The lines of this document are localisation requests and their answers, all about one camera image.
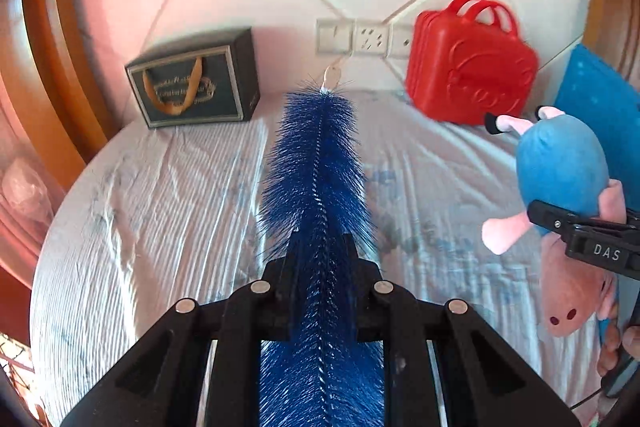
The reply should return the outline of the blue pink pig plush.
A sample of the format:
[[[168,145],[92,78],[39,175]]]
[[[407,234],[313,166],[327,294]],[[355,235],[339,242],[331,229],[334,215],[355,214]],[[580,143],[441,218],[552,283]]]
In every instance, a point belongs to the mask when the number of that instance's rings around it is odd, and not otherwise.
[[[518,189],[525,207],[543,202],[578,218],[626,221],[623,185],[610,177],[597,135],[581,120],[552,106],[538,109],[536,122],[510,115],[485,116],[491,134],[514,132]],[[615,300],[615,277],[603,268],[565,254],[567,241],[551,220],[536,225],[523,210],[514,216],[489,219],[482,241],[494,254],[508,251],[535,229],[540,243],[542,324],[554,337],[566,337],[595,315],[603,320]]]

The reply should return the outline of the blue bristle brush duster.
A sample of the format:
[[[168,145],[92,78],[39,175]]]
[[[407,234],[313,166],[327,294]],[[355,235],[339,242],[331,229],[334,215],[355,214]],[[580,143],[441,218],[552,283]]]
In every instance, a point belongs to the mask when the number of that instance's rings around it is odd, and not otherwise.
[[[260,360],[263,426],[381,426],[381,346],[357,339],[352,236],[373,247],[352,103],[329,83],[291,92],[262,191],[262,229],[280,255],[292,236],[290,337]]]

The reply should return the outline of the white striped bed sheet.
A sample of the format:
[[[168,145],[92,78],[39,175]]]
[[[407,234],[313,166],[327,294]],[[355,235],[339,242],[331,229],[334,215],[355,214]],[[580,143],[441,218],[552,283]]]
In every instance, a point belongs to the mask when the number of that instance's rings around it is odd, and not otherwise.
[[[482,223],[521,209],[511,135],[427,119],[394,92],[354,92],[376,235],[372,259],[416,298],[469,303],[582,424],[597,412],[598,325],[542,324],[536,233],[496,256]],[[30,343],[53,424],[183,297],[210,303],[262,274],[262,177],[283,100],[245,124],[135,121],[67,193],[37,265]]]

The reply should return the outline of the red plastic toy suitcase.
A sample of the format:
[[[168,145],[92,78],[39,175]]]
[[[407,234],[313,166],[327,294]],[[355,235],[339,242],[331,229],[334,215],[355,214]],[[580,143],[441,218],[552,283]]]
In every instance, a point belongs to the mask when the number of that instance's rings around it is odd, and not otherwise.
[[[500,1],[454,0],[416,18],[406,90],[428,118],[479,126],[487,113],[518,117],[537,72],[536,52]]]

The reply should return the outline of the dark gift box gold ribbon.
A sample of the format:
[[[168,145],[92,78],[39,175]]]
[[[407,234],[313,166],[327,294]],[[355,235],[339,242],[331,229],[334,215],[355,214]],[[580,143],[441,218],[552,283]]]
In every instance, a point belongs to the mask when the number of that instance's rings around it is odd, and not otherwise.
[[[158,44],[125,70],[150,129],[248,121],[260,100],[248,27]]]

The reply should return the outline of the white wall socket panel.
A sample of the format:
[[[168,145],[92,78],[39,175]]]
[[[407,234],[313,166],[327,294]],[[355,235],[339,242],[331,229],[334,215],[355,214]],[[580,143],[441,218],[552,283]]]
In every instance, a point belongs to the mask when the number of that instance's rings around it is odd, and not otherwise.
[[[318,54],[408,58],[412,39],[413,27],[407,24],[328,18],[316,21]]]

